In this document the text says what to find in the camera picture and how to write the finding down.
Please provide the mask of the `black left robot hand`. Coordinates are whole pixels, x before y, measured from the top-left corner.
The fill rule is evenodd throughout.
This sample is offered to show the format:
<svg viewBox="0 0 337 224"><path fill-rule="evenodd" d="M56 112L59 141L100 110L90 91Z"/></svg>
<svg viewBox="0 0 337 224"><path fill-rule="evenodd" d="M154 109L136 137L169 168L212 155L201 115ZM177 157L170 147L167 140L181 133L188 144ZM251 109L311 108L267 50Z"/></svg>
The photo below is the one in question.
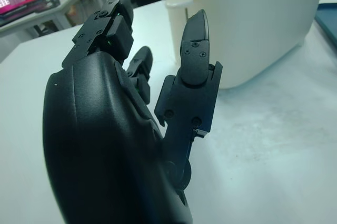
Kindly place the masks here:
<svg viewBox="0 0 337 224"><path fill-rule="evenodd" d="M196 137L211 130L222 65L209 60L207 15L187 20L176 75L148 109L152 52L133 45L133 9L108 0L73 37L46 85L43 148L66 223L192 223L185 197Z"/></svg>

